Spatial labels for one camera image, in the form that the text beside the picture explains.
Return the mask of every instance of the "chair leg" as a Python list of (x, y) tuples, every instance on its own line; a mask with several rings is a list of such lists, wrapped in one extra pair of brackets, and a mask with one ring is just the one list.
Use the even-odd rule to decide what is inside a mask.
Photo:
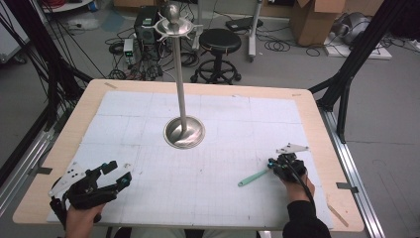
[[(206, 80), (206, 83), (220, 83), (225, 82), (230, 85), (233, 85), (232, 80), (239, 81), (241, 80), (241, 75), (238, 74), (238, 71), (236, 70), (235, 66), (231, 64), (229, 61), (222, 60), (222, 55), (216, 55), (215, 59), (210, 59), (205, 62), (203, 62), (196, 70), (195, 74), (191, 76), (191, 82), (197, 82), (198, 80), (198, 74), (201, 78)], [(213, 67), (211, 68), (205, 68), (205, 65), (208, 63), (213, 62)], [(229, 68), (222, 69), (222, 64), (227, 64)], [(233, 75), (231, 77), (227, 77), (225, 73), (231, 72)]]

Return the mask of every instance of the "cardboard box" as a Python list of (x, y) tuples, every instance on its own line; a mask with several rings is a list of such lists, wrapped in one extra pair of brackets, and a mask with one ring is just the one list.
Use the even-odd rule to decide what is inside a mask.
[(334, 20), (343, 12), (346, 0), (297, 0), (289, 26), (300, 46), (323, 46)]
[(262, 9), (260, 11), (260, 16), (263, 17), (277, 17), (277, 18), (290, 18), (291, 16), (291, 7), (290, 6), (280, 6), (268, 4), (267, 0), (263, 0)]
[(382, 3), (383, 0), (347, 0), (344, 12), (360, 12), (365, 16), (372, 17)]
[(160, 0), (114, 0), (114, 6), (123, 8), (139, 8), (140, 6), (158, 6)]

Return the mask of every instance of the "stand base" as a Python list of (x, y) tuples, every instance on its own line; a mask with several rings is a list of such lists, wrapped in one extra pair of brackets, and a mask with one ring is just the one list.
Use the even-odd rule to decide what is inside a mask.
[(182, 129), (180, 117), (170, 120), (164, 127), (164, 139), (177, 149), (190, 149), (203, 141), (205, 128), (198, 119), (187, 116), (186, 128)]

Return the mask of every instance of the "metal rod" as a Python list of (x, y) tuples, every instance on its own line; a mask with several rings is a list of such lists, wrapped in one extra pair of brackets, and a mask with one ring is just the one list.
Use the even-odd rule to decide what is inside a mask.
[(185, 99), (183, 91), (183, 80), (182, 80), (182, 68), (181, 68), (181, 49), (180, 49), (180, 39), (174, 37), (173, 39), (173, 61), (175, 64), (176, 70), (176, 90), (178, 93), (178, 102), (179, 102), (179, 113), (181, 118), (181, 129), (182, 132), (186, 131), (186, 115), (185, 115)]

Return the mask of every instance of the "sleeve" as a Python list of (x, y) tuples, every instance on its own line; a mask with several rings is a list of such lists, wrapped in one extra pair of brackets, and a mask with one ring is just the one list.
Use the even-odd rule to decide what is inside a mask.
[(290, 221), (283, 228), (284, 238), (331, 238), (328, 227), (316, 217), (309, 201), (293, 201), (287, 210)]

